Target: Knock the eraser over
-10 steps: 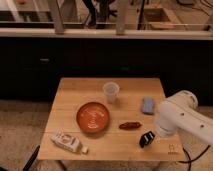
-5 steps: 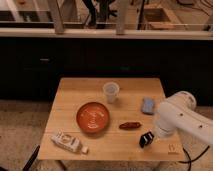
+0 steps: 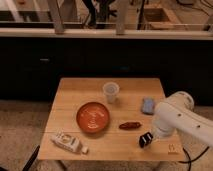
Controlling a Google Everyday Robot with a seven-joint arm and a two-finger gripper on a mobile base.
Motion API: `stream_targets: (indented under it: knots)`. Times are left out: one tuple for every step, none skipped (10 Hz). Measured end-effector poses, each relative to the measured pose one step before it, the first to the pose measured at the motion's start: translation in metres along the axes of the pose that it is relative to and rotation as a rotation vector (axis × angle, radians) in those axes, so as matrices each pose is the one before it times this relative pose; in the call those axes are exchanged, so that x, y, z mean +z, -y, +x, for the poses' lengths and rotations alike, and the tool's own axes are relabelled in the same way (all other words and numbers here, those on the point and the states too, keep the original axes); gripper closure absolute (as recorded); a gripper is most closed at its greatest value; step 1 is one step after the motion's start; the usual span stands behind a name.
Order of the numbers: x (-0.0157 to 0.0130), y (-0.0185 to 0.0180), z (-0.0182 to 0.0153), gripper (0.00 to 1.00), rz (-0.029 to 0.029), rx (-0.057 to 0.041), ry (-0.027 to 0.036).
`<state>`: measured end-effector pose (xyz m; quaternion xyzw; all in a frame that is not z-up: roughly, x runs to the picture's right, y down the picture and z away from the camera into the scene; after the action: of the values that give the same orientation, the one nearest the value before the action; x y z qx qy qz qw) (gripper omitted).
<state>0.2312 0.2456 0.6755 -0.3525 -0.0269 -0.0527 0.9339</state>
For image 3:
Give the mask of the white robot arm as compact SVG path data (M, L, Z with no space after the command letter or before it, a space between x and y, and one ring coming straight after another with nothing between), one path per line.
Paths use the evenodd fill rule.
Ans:
M161 139L170 137L175 129L193 135L213 147L213 121L193 112L190 94L178 91L161 100L154 108L152 134Z

